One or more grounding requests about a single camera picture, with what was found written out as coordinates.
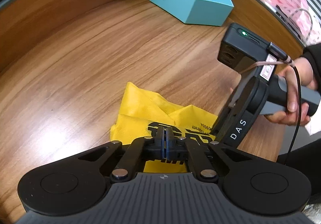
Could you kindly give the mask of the black sleeve right forearm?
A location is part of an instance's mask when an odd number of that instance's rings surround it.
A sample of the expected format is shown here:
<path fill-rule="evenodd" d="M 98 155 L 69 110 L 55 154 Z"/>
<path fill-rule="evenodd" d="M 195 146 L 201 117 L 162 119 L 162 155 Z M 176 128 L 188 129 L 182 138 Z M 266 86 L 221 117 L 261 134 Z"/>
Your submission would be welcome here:
<path fill-rule="evenodd" d="M 303 49 L 301 57 L 306 58 L 313 70 L 313 76 L 317 82 L 317 91 L 320 93 L 321 84 L 321 43 L 307 46 Z"/>

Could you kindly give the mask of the person's right hand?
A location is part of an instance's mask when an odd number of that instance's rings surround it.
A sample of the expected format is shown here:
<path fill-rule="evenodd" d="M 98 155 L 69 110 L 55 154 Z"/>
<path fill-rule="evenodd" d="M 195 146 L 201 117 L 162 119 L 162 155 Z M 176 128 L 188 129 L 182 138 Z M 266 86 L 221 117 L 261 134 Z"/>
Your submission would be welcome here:
<path fill-rule="evenodd" d="M 301 85 L 312 90 L 317 90 L 318 85 L 313 76 L 313 70 L 309 61 L 304 57 L 300 57 L 294 63 L 300 76 Z M 296 74 L 293 68 L 287 66 L 278 75 L 284 77 L 287 82 L 287 111 L 278 111 L 273 115 L 265 115 L 265 118 L 271 123 L 295 126 L 298 121 L 299 107 Z"/>

